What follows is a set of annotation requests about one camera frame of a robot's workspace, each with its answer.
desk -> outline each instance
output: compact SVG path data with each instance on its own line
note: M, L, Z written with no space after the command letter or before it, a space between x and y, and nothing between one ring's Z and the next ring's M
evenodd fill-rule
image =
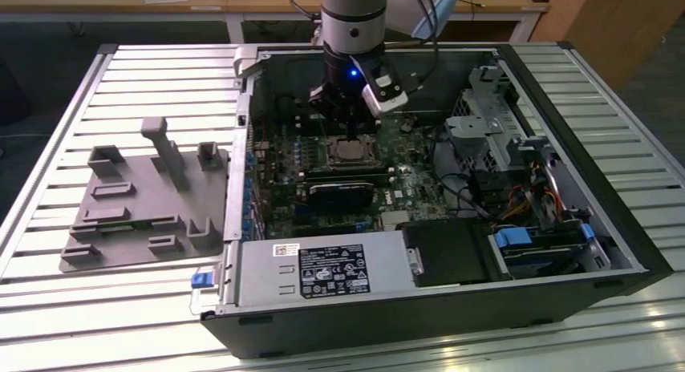
M308 11L319 11L319 0L296 0ZM451 21L506 21L516 22L510 36L511 42L526 42L541 13L547 11L549 4L533 0L472 0L483 5L475 7L458 2ZM228 0L225 24L232 43L244 43L241 23L244 21L299 21L308 20L291 7L288 0Z
M0 22L224 21L227 0L0 0Z
M474 9L459 2L451 21L515 22L510 41L525 42L549 4L533 0L472 0ZM319 0L298 0L312 11ZM245 41L244 21L300 21L307 18L288 0L188 0L145 5L144 0L0 0L0 22L225 22L232 43Z

white sticker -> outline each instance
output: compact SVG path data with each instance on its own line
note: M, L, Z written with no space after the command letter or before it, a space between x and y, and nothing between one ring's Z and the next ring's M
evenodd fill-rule
M191 10L200 11L220 11L221 6L191 6Z
M299 251L299 244L275 244L273 257L296 256Z

wooden cabinet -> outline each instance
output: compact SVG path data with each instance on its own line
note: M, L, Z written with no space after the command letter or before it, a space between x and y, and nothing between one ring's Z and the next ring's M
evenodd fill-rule
M531 41L566 40L615 90L685 9L685 0L550 0Z

table leg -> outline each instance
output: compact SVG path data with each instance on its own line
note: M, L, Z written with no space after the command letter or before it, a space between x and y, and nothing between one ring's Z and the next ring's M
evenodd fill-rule
M243 14L225 14L225 28L228 29L228 38L231 43L245 43L243 35Z
M518 21L511 32L510 42L527 42L531 37L533 30L535 30L537 20L539 19L541 13L526 13Z

blue latch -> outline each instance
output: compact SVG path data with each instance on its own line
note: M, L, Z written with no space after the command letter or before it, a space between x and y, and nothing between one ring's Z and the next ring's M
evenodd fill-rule
M193 289L213 287L213 271L195 273L191 278L191 287Z
M585 235L585 239L591 241L591 239L595 238L595 232L591 230L591 226L589 224L582 224L581 229L582 234Z
M494 234L494 241L498 248L508 245L530 245L533 243L531 235L526 228L503 228Z

